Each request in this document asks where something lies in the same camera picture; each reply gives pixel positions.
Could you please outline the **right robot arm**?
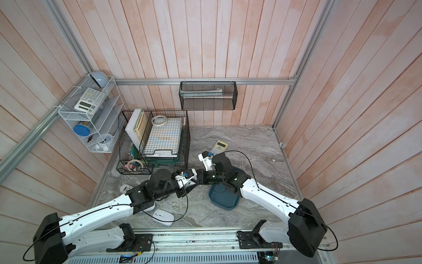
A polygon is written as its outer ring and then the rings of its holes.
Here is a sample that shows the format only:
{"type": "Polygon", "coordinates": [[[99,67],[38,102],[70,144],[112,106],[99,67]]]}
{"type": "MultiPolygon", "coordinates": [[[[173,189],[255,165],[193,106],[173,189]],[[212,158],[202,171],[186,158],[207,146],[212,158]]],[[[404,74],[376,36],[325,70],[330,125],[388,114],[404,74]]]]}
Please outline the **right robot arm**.
{"type": "Polygon", "coordinates": [[[257,242],[288,243],[307,257],[319,251],[328,226],[311,200],[298,201],[272,191],[235,168],[223,152],[213,155],[205,151],[198,159],[205,167],[198,172],[199,184],[222,184],[228,192],[259,204],[281,219],[280,223],[258,223],[255,226],[257,242]]]}

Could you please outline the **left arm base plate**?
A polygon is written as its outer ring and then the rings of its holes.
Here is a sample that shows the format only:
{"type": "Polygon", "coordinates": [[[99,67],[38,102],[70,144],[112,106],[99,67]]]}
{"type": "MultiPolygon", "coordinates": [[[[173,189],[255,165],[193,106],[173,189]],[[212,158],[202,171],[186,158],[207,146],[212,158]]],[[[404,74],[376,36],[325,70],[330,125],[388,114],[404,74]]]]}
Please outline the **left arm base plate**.
{"type": "Polygon", "coordinates": [[[114,252],[129,252],[129,251],[150,251],[152,242],[153,242],[153,234],[135,234],[130,224],[122,223],[119,225],[119,228],[123,232],[123,242],[121,242],[118,246],[113,248],[107,248],[106,252],[114,253],[114,252]]]}

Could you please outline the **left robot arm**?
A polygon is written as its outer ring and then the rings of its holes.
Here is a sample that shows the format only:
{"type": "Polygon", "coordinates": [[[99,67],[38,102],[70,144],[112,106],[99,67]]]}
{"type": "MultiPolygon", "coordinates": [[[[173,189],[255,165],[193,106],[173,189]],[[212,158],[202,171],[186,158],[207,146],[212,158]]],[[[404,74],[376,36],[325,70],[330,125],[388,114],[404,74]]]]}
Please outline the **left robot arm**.
{"type": "Polygon", "coordinates": [[[89,210],[59,217],[52,213],[39,225],[31,247],[37,264],[62,264],[76,251],[76,240],[107,223],[129,217],[151,208],[155,202],[173,193],[186,195],[188,187],[196,186],[202,170],[190,168],[171,172],[159,169],[149,179],[125,194],[89,210]]]}

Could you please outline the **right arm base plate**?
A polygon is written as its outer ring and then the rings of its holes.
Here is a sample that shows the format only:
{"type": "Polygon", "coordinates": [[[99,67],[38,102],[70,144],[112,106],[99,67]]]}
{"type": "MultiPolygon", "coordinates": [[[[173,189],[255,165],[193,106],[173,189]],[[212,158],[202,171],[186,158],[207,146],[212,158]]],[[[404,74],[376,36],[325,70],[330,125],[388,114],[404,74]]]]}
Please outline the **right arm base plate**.
{"type": "Polygon", "coordinates": [[[266,242],[259,234],[259,230],[266,220],[260,220],[250,232],[237,231],[236,236],[240,249],[281,249],[283,244],[279,242],[266,242]]]}

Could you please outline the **white mouse top facing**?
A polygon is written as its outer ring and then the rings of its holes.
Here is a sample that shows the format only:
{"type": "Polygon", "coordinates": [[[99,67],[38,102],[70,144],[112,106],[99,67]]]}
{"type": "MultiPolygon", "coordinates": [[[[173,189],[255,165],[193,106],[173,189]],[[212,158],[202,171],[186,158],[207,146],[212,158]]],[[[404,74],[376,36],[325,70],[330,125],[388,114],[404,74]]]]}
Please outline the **white mouse top facing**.
{"type": "Polygon", "coordinates": [[[161,223],[165,226],[171,226],[173,224],[173,222],[175,221],[175,217],[173,214],[161,210],[161,209],[157,209],[153,214],[153,219],[158,222],[161,223]]]}

